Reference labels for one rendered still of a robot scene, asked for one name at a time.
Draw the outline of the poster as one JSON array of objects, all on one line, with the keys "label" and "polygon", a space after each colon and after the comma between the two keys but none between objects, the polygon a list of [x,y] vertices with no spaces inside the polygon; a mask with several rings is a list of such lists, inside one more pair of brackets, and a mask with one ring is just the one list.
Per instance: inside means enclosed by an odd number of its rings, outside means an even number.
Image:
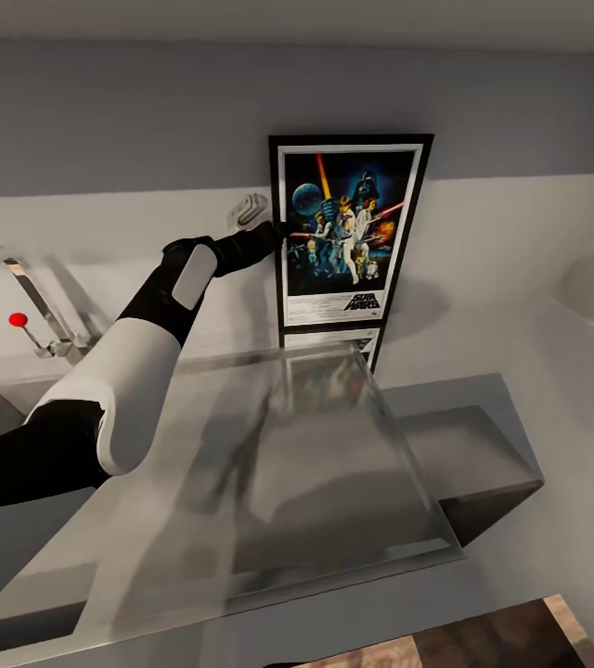
[{"label": "poster", "polygon": [[278,331],[387,323],[433,139],[268,137]]}]

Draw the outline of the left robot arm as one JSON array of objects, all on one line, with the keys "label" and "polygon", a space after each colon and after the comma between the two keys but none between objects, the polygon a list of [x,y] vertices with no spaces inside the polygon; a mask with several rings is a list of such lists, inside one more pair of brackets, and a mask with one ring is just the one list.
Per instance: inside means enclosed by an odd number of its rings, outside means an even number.
[{"label": "left robot arm", "polygon": [[251,267],[301,229],[248,223],[267,209],[247,195],[229,237],[182,238],[87,355],[52,386],[25,425],[0,436],[0,592],[98,488],[147,456],[181,347],[213,277]]}]

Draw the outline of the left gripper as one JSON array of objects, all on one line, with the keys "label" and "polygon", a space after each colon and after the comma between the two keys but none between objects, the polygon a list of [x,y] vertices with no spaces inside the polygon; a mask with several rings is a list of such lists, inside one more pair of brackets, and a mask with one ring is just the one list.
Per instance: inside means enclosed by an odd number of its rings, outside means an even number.
[{"label": "left gripper", "polygon": [[242,269],[261,262],[265,256],[281,247],[283,238],[289,237],[300,229],[300,224],[295,222],[278,222],[273,227],[272,223],[264,221],[251,231],[238,233],[228,238],[239,247],[240,268]]}]

